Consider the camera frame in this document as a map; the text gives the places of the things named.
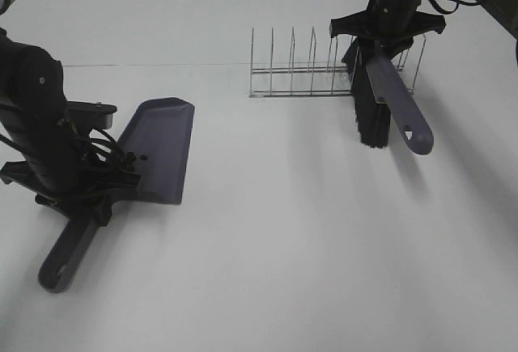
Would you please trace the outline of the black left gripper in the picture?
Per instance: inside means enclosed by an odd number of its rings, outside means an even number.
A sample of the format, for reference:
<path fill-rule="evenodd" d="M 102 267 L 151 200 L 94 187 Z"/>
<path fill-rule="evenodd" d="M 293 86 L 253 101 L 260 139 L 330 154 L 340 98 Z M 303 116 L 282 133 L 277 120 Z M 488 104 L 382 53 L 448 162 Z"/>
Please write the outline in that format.
<path fill-rule="evenodd" d="M 93 215 L 98 227 L 113 216 L 113 203 L 132 198 L 141 176 L 121 169 L 127 153 L 106 129 L 77 128 L 65 117 L 45 124 L 35 117 L 2 117 L 1 141 L 22 161 L 7 162 L 1 181 L 31 190 L 41 205 L 67 217 Z"/>

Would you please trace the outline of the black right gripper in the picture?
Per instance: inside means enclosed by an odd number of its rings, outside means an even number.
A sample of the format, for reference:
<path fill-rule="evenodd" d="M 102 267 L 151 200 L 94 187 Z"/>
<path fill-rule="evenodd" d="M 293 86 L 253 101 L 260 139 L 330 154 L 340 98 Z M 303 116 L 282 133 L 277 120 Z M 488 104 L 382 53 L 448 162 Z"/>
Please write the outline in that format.
<path fill-rule="evenodd" d="M 445 18 L 418 11 L 420 4 L 421 0 L 368 0 L 365 10 L 331 19 L 329 35 L 398 42 L 427 32 L 442 33 Z"/>

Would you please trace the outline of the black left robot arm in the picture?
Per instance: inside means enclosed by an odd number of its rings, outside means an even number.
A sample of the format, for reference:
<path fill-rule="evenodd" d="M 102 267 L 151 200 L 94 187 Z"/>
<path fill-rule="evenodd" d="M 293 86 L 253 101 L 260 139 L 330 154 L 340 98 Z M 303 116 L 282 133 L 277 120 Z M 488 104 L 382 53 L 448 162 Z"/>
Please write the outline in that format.
<path fill-rule="evenodd" d="M 1 180 L 102 227 L 113 204 L 136 189 L 136 158 L 108 133 L 116 106 L 69 101 L 63 83 L 62 64 L 48 51 L 1 33 L 1 141 L 23 156 L 3 165 Z"/>

